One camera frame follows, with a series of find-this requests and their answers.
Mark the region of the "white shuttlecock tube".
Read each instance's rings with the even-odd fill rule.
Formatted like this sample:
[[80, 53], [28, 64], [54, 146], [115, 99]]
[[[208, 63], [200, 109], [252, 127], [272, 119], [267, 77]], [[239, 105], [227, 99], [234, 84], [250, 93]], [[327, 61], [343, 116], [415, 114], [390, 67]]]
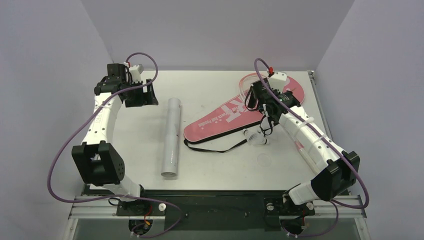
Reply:
[[167, 102], [161, 166], [161, 175], [165, 178], [174, 178], [178, 175], [180, 123], [181, 101], [173, 97]]

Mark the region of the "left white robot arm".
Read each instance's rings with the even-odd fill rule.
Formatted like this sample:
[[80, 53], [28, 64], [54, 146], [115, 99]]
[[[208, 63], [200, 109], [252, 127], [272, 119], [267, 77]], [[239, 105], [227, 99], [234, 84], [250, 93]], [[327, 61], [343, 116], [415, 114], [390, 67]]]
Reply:
[[90, 121], [80, 145], [73, 146], [71, 155], [84, 183], [104, 187], [130, 201], [136, 215], [149, 210], [149, 201], [140, 196], [141, 185], [126, 176], [123, 158], [112, 145], [118, 112], [127, 108], [159, 104], [151, 79], [144, 87], [141, 64], [125, 62], [107, 65], [107, 75], [94, 87], [94, 118]]

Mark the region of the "white plastic shuttlecock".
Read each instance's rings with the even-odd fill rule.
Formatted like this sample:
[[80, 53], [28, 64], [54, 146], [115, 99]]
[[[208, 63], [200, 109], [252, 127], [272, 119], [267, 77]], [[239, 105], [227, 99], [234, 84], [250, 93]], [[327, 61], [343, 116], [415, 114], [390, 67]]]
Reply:
[[247, 143], [251, 146], [266, 145], [268, 140], [261, 134], [253, 134], [247, 139]]
[[259, 139], [262, 137], [261, 133], [257, 131], [248, 130], [248, 129], [243, 130], [243, 135], [248, 141], [252, 141], [254, 139]]

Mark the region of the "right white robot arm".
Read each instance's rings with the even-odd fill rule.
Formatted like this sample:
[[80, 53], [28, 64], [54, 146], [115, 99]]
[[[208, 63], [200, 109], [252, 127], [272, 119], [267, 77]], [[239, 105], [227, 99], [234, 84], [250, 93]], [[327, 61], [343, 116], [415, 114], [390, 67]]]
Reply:
[[257, 108], [269, 121], [281, 126], [304, 151], [304, 160], [314, 178], [291, 188], [282, 201], [283, 209], [296, 214], [313, 200], [330, 201], [357, 181], [360, 157], [346, 152], [323, 133], [291, 91], [267, 91], [261, 81], [251, 84], [248, 107]]

